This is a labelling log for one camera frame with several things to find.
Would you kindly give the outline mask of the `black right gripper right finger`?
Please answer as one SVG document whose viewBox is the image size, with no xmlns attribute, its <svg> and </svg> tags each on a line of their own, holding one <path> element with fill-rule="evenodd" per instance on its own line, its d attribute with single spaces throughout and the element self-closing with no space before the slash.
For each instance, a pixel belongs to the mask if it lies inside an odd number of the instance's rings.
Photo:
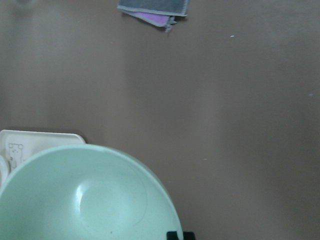
<svg viewBox="0 0 320 240">
<path fill-rule="evenodd" d="M 184 231 L 183 240 L 195 240 L 195 233 L 192 231 Z"/>
</svg>

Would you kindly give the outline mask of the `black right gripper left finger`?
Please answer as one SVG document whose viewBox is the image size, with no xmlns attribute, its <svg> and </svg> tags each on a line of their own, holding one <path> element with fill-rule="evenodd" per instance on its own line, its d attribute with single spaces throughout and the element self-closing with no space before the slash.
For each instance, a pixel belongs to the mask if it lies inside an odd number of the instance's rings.
<svg viewBox="0 0 320 240">
<path fill-rule="evenodd" d="M 167 240 L 179 240 L 178 233 L 176 231 L 168 231 L 166 233 Z"/>
</svg>

